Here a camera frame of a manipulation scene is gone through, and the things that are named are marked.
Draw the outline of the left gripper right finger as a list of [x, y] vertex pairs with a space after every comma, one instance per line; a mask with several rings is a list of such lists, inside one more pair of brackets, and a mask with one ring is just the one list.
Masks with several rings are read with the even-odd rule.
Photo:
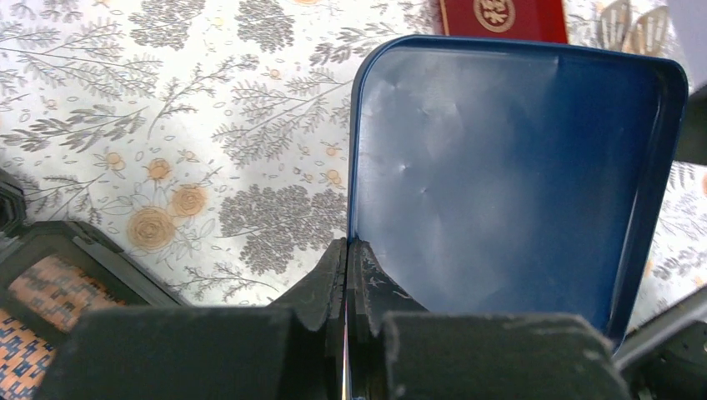
[[430, 312], [370, 244], [347, 254], [353, 399], [627, 399], [608, 341], [560, 313]]

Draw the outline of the blue tin lid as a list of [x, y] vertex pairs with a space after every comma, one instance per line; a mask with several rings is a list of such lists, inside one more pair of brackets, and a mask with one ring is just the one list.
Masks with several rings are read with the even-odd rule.
[[348, 238], [429, 311], [629, 325], [688, 97], [674, 60], [413, 35], [351, 94]]

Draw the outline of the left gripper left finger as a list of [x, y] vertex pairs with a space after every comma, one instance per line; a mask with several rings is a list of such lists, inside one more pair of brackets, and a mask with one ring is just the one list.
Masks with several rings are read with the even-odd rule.
[[339, 399], [347, 242], [265, 307], [91, 312], [38, 399]]

